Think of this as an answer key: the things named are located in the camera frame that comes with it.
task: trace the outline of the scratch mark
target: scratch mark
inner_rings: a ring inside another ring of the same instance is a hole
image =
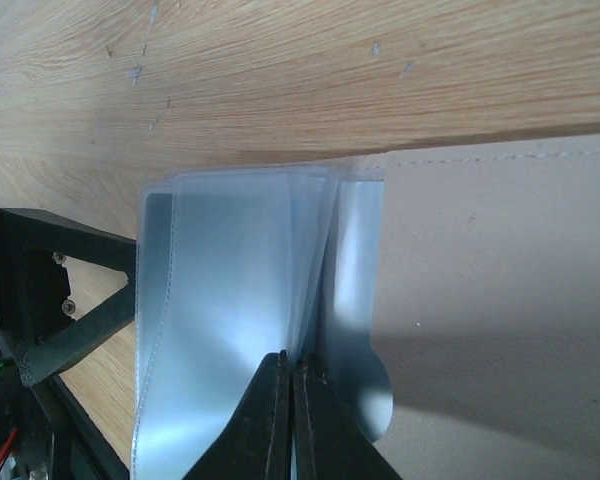
[[[156,125],[158,125],[158,122],[164,116],[164,114],[167,112],[167,110],[169,109],[170,106],[171,106],[171,94],[169,94],[169,98],[167,98],[167,104],[165,105],[165,107],[162,110],[160,110],[160,113],[158,113],[158,115],[153,120],[153,122],[151,122],[149,124],[149,130],[153,130],[154,128],[156,128]]]
[[[149,28],[147,28],[147,33],[144,35],[144,46],[142,47],[142,56],[144,57],[145,52],[147,51],[147,43],[149,42],[149,34],[151,33],[151,29],[153,28],[153,24],[158,18],[158,2],[153,4],[151,7],[151,15],[149,16]]]
[[[124,74],[129,78],[133,78],[133,85],[135,85],[143,68],[144,67],[142,65],[138,64],[134,68],[130,68],[129,70],[124,72]]]
[[[404,67],[404,70],[400,74],[400,78],[404,78],[407,75],[409,75],[409,72],[411,71],[412,68],[413,68],[413,62],[412,61],[407,62],[407,66]]]

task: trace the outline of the wooden table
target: wooden table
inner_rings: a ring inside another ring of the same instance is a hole
[[[171,168],[600,132],[600,0],[153,5],[0,0],[0,206],[135,237]],[[119,282],[69,267],[80,311]],[[127,464],[133,343],[63,375]]]

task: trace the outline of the screw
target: screw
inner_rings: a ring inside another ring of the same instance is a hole
[[[73,315],[76,311],[76,303],[73,300],[65,300],[62,302],[62,311],[67,316]]]
[[[53,261],[56,262],[58,265],[62,265],[66,259],[67,257],[62,255],[61,253],[54,252],[53,254]]]

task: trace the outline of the wire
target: wire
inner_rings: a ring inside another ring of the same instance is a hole
[[[9,438],[7,438],[7,443],[5,443],[4,446],[2,447],[2,450],[0,450],[0,470],[2,470],[2,467],[4,467],[4,464],[7,461],[9,454],[13,450],[13,442],[15,441],[17,434],[18,434],[17,428],[14,428],[13,430],[11,430],[11,433],[9,434]]]

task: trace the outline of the beige leather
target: beige leather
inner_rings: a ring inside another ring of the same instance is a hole
[[[600,135],[392,152],[372,347],[406,479],[600,479]]]

